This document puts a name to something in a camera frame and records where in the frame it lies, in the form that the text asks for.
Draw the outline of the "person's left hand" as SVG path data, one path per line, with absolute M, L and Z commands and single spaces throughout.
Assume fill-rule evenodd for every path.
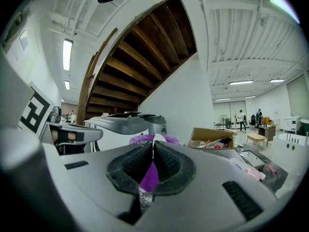
M 58 133 L 59 131 L 53 130 L 51 131 L 51 136 L 52 136 L 52 140 L 53 142 L 58 140 Z M 64 135 L 65 138 L 68 138 L 68 140 L 75 140 L 76 138 L 76 134 L 74 132 L 68 132 L 68 131 L 60 131 L 61 135 Z

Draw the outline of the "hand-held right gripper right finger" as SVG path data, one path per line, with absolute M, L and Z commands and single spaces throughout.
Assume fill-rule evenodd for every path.
M 276 201 L 275 194 L 226 158 L 164 143 L 196 166 L 191 183 L 155 197 L 139 219 L 144 232 L 240 232 Z

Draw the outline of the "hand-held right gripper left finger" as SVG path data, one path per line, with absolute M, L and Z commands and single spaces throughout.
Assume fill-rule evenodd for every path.
M 140 182 L 153 160 L 152 143 L 61 157 L 73 185 L 66 201 L 83 232 L 153 232 Z

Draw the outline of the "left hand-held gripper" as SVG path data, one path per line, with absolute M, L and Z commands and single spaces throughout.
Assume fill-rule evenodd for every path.
M 103 137 L 100 129 L 67 123 L 62 119 L 61 108 L 56 106 L 39 88 L 30 82 L 33 95 L 28 101 L 20 121 L 18 130 L 35 135 L 42 143 L 56 147 L 59 155 L 84 153 L 83 142 L 93 142 Z M 58 140 L 53 142 L 51 131 L 59 131 Z M 60 131 L 74 132 L 75 140 L 68 140 Z

